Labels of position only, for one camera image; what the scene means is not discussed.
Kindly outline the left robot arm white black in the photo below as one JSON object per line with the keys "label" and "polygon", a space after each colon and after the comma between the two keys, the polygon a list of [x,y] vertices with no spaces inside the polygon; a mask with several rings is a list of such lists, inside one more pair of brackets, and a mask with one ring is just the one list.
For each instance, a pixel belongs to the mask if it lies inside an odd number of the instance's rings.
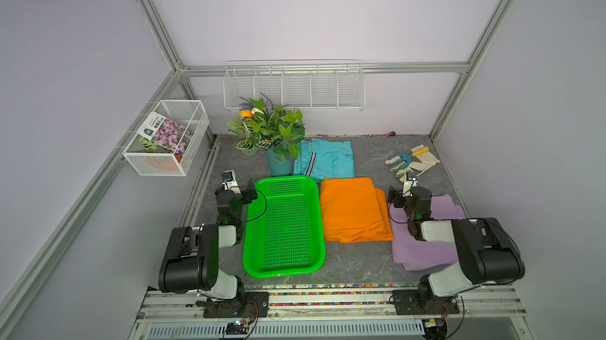
{"label": "left robot arm white black", "polygon": [[243,282],[220,270],[219,250],[240,244],[246,226],[244,206],[257,199],[253,182],[240,193],[225,183],[216,190],[216,223],[172,229],[159,269],[159,290],[172,294],[195,290],[215,301],[243,303]]}

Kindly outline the teal pants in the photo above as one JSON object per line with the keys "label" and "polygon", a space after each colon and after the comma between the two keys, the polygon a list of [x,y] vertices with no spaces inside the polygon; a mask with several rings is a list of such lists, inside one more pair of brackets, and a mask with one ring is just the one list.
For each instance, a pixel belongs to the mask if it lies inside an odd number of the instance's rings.
{"label": "teal pants", "polygon": [[355,177],[354,153],[350,141],[322,139],[303,140],[294,161],[294,175],[311,177],[316,182],[324,179]]}

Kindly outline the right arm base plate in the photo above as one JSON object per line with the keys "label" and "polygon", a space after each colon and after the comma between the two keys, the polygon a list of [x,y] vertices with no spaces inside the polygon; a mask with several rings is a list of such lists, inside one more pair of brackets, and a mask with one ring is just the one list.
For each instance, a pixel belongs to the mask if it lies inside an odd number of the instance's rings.
{"label": "right arm base plate", "polygon": [[460,313],[454,297],[422,296],[416,290],[393,290],[388,303],[394,305],[398,316],[449,316]]}

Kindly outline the green plastic basket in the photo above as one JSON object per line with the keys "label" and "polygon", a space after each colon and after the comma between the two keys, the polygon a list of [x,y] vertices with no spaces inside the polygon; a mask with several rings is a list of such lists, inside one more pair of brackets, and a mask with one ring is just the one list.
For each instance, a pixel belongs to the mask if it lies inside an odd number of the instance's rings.
{"label": "green plastic basket", "polygon": [[326,248],[317,183],[306,176],[270,177],[254,188],[244,235],[246,273],[267,279],[320,270]]}

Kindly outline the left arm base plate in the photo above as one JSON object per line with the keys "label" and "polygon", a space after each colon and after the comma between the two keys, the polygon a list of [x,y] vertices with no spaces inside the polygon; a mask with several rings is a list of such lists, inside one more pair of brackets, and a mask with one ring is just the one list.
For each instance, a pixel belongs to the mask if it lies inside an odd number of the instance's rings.
{"label": "left arm base plate", "polygon": [[265,318],[269,309],[269,293],[244,292],[231,300],[199,301],[205,319]]}

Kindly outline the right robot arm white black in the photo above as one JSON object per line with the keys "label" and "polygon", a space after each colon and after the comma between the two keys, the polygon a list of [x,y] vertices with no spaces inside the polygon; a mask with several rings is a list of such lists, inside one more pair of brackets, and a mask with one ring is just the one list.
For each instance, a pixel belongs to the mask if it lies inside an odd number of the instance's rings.
{"label": "right robot arm white black", "polygon": [[526,266],[511,236],[496,218],[435,219],[432,193],[420,186],[407,193],[388,191],[388,207],[402,208],[407,219],[394,221],[405,226],[420,244],[453,245],[457,260],[445,269],[425,275],[418,283],[419,303],[451,298],[486,283],[510,284],[524,277]]}

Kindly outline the orange pants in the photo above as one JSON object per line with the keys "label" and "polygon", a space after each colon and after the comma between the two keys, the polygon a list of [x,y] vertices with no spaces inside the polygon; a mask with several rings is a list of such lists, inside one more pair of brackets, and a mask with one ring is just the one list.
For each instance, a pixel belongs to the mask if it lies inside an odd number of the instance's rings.
{"label": "orange pants", "polygon": [[320,210],[327,242],[390,242],[394,239],[385,192],[372,179],[325,179]]}

